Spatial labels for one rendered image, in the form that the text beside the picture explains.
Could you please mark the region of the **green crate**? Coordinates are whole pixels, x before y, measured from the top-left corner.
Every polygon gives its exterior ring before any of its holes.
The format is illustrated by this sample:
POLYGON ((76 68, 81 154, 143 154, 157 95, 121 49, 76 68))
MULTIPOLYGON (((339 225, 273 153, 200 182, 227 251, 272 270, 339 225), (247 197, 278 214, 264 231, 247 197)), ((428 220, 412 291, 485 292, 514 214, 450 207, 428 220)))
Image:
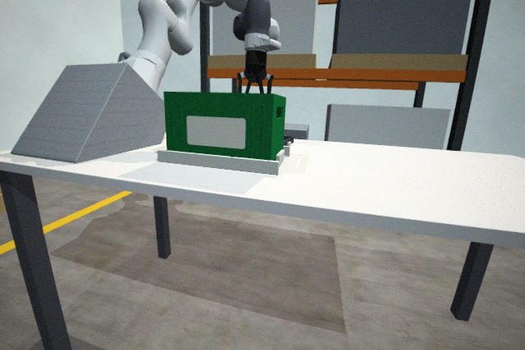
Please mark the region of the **green crate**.
POLYGON ((168 151, 275 161, 283 150, 286 97, 163 93, 168 151))

